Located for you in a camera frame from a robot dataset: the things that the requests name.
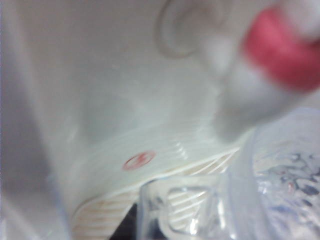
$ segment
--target transparent plastic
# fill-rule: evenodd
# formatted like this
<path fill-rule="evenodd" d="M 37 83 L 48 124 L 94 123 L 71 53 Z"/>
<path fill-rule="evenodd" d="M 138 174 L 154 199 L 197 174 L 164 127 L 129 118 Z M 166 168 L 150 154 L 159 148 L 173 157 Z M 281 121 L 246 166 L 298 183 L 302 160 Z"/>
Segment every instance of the transparent plastic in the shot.
<path fill-rule="evenodd" d="M 137 239 L 319 239 L 319 124 L 301 108 L 256 130 L 224 173 L 145 184 Z"/>

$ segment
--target white surface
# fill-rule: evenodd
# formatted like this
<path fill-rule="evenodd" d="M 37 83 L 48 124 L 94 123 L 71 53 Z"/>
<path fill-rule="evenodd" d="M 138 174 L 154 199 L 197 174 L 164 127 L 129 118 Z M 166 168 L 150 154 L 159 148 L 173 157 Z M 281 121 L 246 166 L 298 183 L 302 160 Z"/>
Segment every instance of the white surface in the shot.
<path fill-rule="evenodd" d="M 234 5 L 228 21 L 238 40 L 270 2 L 243 1 Z M 215 112 L 212 76 L 196 58 L 167 59 L 155 48 L 153 27 L 164 3 L 2 3 L 1 47 L 11 54 L 4 65 L 27 93 L 25 104 L 31 106 L 69 215 L 87 198 L 117 191 L 142 174 L 223 150 L 201 134 Z M 308 104 L 320 107 L 319 99 Z M 22 119 L 20 127 L 28 128 Z M 39 143 L 32 139 L 28 144 L 36 152 Z M 12 149 L 18 149 L 14 142 Z M 157 152 L 151 165 L 122 172 L 128 158 L 150 149 Z"/>

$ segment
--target blurry object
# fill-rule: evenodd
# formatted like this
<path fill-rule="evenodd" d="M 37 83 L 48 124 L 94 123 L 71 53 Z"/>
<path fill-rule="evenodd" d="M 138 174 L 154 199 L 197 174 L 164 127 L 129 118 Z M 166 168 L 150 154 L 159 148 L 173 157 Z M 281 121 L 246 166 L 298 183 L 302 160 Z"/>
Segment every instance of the blurry object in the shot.
<path fill-rule="evenodd" d="M 319 124 L 300 108 L 258 128 L 224 173 L 144 184 L 137 240 L 319 239 Z"/>
<path fill-rule="evenodd" d="M 165 6 L 158 38 L 172 53 L 198 54 L 215 79 L 220 98 L 212 114 L 211 136 L 232 142 L 251 127 L 289 111 L 319 87 L 317 0 L 268 6 L 240 45 L 226 24 L 232 1 L 188 1 L 191 9 L 182 2 Z"/>

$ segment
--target red plastic part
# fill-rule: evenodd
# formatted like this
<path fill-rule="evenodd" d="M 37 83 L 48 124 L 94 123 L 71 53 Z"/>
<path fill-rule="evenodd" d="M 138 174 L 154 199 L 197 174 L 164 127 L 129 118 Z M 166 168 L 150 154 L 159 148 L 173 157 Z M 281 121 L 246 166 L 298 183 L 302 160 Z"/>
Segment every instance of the red plastic part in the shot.
<path fill-rule="evenodd" d="M 299 39 L 276 8 L 257 16 L 243 47 L 271 81 L 299 92 L 320 86 L 320 42 L 309 44 Z"/>

